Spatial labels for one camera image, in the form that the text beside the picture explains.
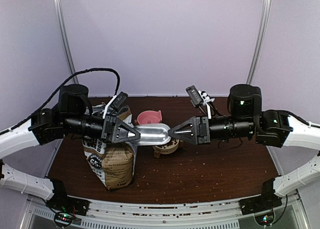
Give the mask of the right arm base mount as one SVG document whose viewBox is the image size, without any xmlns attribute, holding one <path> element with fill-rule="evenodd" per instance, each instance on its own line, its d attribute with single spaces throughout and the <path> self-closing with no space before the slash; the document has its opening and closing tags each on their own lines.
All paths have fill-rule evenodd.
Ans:
<svg viewBox="0 0 320 229">
<path fill-rule="evenodd" d="M 255 214 L 282 205 L 282 199 L 278 196 L 254 196 L 239 201 L 242 215 Z"/>
</svg>

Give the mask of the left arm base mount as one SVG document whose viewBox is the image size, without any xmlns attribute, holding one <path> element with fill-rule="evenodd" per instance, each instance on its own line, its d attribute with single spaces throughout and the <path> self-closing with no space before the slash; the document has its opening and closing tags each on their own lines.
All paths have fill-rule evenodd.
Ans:
<svg viewBox="0 0 320 229">
<path fill-rule="evenodd" d="M 76 216 L 86 216 L 90 202 L 75 197 L 52 197 L 46 201 L 47 205 L 56 211 L 67 212 Z"/>
</svg>

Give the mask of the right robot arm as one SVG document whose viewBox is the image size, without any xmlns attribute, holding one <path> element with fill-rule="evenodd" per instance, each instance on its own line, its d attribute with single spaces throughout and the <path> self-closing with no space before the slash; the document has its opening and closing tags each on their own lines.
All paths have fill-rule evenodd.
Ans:
<svg viewBox="0 0 320 229">
<path fill-rule="evenodd" d="M 168 135 L 193 145 L 255 136 L 255 143 L 272 147 L 302 147 L 318 151 L 310 161 L 283 176 L 263 183 L 256 199 L 259 209 L 268 209 L 276 197 L 320 179 L 320 125 L 306 121 L 287 110 L 262 111 L 262 92 L 258 86 L 236 84 L 227 98 L 229 115 L 210 118 L 194 116 L 170 129 Z"/>
</svg>

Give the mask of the metal food scoop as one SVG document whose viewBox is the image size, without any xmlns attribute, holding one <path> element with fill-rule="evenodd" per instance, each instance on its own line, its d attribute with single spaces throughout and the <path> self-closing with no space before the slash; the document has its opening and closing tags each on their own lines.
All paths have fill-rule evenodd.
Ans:
<svg viewBox="0 0 320 229">
<path fill-rule="evenodd" d="M 140 124 L 133 127 L 140 133 L 140 138 L 131 141 L 133 145 L 138 146 L 161 146 L 169 143 L 171 139 L 177 139 L 178 136 L 191 134 L 191 129 L 178 129 L 173 131 L 164 123 Z"/>
</svg>

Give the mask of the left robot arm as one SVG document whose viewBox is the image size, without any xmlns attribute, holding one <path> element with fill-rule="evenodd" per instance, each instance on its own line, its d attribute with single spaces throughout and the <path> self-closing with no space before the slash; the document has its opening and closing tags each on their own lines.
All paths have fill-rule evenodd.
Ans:
<svg viewBox="0 0 320 229">
<path fill-rule="evenodd" d="M 141 134 L 115 115 L 95 116 L 88 98 L 89 89 L 81 84 L 62 86 L 58 103 L 43 108 L 26 122 L 0 135 L 0 157 L 4 158 L 29 147 L 43 146 L 67 134 L 99 139 L 106 143 L 124 143 L 139 140 Z M 61 211 L 72 207 L 62 181 L 44 179 L 18 171 L 0 163 L 0 186 L 20 193 L 31 194 L 52 201 Z"/>
</svg>

